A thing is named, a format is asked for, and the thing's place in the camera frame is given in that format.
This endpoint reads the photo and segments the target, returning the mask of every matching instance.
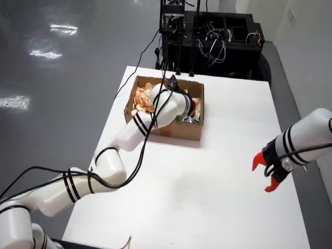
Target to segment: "robotic arm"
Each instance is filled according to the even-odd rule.
[[[266,166],[265,177],[272,175],[265,191],[272,192],[292,170],[306,170],[306,164],[331,151],[332,112],[319,108],[269,142],[255,156],[253,170],[259,164]]]
[[[171,97],[171,93],[164,85],[160,91],[161,84],[154,86],[150,94],[150,100],[155,107],[157,103],[155,100],[159,98],[156,113],[160,111],[152,129],[168,125],[177,115],[188,116],[195,107],[191,97],[177,86],[175,76],[171,77],[170,82],[173,88]],[[142,111],[137,112],[114,138],[110,138],[107,144],[99,146],[94,153],[96,163],[94,174],[113,186],[122,184],[127,174],[118,151],[120,149],[134,150],[148,134],[148,127],[153,118],[153,115]],[[73,174],[74,171],[85,172],[78,168],[70,168],[67,175]],[[39,209],[46,216],[53,217],[85,195],[117,190],[117,188],[107,188],[86,175],[73,176],[29,191],[6,202],[0,202],[0,249],[34,246],[31,211]]]

